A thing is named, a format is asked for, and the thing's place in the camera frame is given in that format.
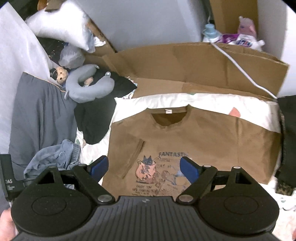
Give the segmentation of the person's left hand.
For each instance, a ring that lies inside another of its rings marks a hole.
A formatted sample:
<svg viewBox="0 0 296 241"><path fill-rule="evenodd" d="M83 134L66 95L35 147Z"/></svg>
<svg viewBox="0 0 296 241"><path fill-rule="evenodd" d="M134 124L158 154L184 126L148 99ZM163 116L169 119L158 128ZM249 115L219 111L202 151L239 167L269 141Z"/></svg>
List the person's left hand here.
<svg viewBox="0 0 296 241"><path fill-rule="evenodd" d="M11 217L11 209L6 209L1 214L0 238L2 241L11 241L16 236L16 226Z"/></svg>

